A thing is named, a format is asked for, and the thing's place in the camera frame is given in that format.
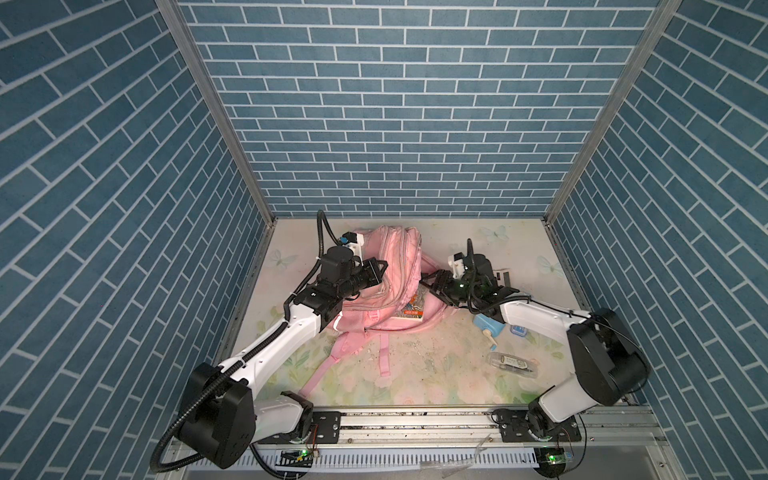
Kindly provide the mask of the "colourful comic book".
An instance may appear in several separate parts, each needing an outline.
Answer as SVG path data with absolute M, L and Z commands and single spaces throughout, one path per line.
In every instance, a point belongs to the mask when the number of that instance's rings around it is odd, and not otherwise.
M 397 317 L 406 321 L 421 322 L 424 318 L 426 295 L 428 293 L 429 291 L 425 286 L 419 285 L 414 295 L 398 312 Z

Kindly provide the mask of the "pink student backpack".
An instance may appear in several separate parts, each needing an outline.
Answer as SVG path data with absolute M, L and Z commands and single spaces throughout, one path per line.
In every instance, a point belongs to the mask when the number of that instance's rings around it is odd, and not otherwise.
M 323 376 L 342 359 L 359 353 L 373 339 L 379 341 L 379 373 L 391 373 L 390 345 L 392 334 L 415 334 L 428 330 L 456 312 L 429 292 L 423 293 L 421 316 L 406 315 L 408 304 L 420 293 L 420 280 L 440 265 L 422 251 L 421 234 L 415 227 L 381 226 L 359 231 L 362 242 L 353 250 L 365 258 L 374 257 L 388 263 L 381 284 L 365 289 L 360 296 L 343 303 L 341 313 L 330 324 L 339 333 L 328 357 L 307 381 L 299 394 L 308 397 Z

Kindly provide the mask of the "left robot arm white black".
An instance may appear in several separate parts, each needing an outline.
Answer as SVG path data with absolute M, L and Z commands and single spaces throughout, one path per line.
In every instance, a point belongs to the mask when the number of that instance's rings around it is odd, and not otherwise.
M 304 438 L 313 405 L 285 392 L 254 399 L 267 380 L 301 346 L 342 316 L 344 301 L 382 283 L 385 260 L 365 258 L 363 234 L 347 232 L 321 246 L 316 262 L 283 304 L 283 316 L 249 346 L 217 365 L 190 374 L 176 420 L 160 437 L 150 469 L 165 473 L 207 459 L 232 466 L 259 440 L 291 434 Z

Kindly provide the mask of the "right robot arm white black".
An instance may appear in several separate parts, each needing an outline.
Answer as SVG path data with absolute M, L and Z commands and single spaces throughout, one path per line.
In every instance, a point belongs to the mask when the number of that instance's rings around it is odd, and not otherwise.
M 526 422 L 533 438 L 547 440 L 576 415 L 597 405 L 612 406 L 647 382 L 649 362 L 615 311 L 552 306 L 504 286 L 471 241 L 448 265 L 421 278 L 433 296 L 496 323 L 532 330 L 569 349 L 573 372 L 528 404 Z

